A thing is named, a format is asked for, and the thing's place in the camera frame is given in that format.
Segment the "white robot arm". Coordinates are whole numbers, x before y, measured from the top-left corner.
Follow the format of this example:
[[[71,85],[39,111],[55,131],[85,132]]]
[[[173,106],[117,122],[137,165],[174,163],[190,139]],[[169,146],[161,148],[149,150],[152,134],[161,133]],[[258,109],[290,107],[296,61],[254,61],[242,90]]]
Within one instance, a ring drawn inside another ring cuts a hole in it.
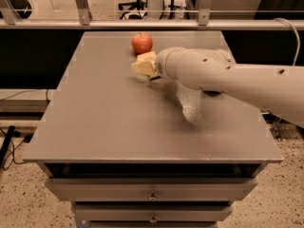
[[[237,64],[221,49],[169,47],[140,55],[132,69],[216,91],[304,127],[304,67]]]

